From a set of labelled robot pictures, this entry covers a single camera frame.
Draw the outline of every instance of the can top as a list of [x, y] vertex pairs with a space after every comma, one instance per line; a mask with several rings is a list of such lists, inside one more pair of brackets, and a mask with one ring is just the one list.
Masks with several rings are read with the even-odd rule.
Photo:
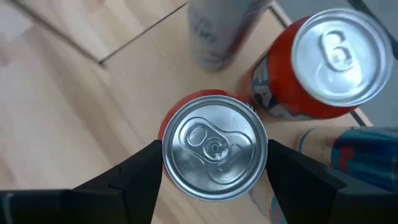
[[330, 9], [309, 18], [292, 46], [292, 66], [302, 87], [332, 106], [356, 106], [377, 95], [392, 69], [383, 28], [353, 9]]
[[175, 185], [192, 197], [231, 200], [262, 175], [267, 143], [249, 106], [228, 96], [203, 96], [182, 106], [168, 123], [164, 165]]

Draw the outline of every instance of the wooden floor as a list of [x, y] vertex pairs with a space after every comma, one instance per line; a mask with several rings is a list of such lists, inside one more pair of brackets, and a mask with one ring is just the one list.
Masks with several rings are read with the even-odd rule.
[[[72, 188], [101, 174], [153, 141], [181, 97], [205, 88], [235, 92], [242, 74], [283, 31], [267, 11], [235, 63], [206, 73], [190, 60], [186, 18], [184, 6], [103, 68], [0, 1], [0, 189]], [[358, 125], [349, 114], [310, 122], [261, 117], [269, 138], [290, 147], [313, 126]], [[256, 189], [267, 191], [266, 182], [263, 177]], [[248, 195], [202, 202], [164, 177], [153, 223], [268, 223], [266, 217]]]
[[102, 60], [185, 0], [14, 0]]

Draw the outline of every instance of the blue and silver can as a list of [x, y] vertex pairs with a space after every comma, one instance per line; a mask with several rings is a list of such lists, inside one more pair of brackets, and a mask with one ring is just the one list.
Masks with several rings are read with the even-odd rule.
[[296, 150], [333, 169], [398, 192], [398, 128], [313, 128]]

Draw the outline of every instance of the aluminum can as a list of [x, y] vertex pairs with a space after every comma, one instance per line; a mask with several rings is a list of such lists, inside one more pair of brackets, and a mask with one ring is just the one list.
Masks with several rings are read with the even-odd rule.
[[189, 0], [192, 58], [217, 72], [234, 59], [271, 0]]
[[203, 90], [180, 100], [160, 127], [165, 170], [192, 197], [234, 199], [260, 178], [267, 134], [254, 110], [223, 90]]
[[256, 204], [260, 212], [272, 224], [287, 224], [276, 195], [269, 182], [267, 172], [249, 192], [251, 200]]
[[398, 192], [398, 128], [313, 128], [296, 150], [333, 169]]
[[376, 21], [330, 9], [283, 31], [248, 71], [241, 93], [278, 118], [329, 119], [376, 96], [391, 69], [391, 44]]

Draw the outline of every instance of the red soda can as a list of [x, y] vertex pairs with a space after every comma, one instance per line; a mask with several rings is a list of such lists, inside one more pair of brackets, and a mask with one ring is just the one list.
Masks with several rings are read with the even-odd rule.
[[392, 69], [382, 27], [353, 9], [294, 22], [243, 78], [240, 94], [284, 119], [329, 119], [376, 96]]
[[267, 135], [253, 108], [227, 91], [186, 96], [160, 125], [164, 171], [183, 192], [211, 202], [248, 192], [263, 173]]

